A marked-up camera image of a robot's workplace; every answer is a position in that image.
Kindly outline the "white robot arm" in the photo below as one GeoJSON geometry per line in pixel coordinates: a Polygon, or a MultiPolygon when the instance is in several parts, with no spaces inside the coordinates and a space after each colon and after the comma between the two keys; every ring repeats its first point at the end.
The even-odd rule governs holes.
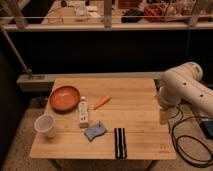
{"type": "Polygon", "coordinates": [[[203,70],[195,62],[187,62],[162,73],[162,86],[157,92],[161,124],[168,122],[170,109],[176,107],[182,99],[213,117],[213,90],[200,83],[202,77],[203,70]]]}

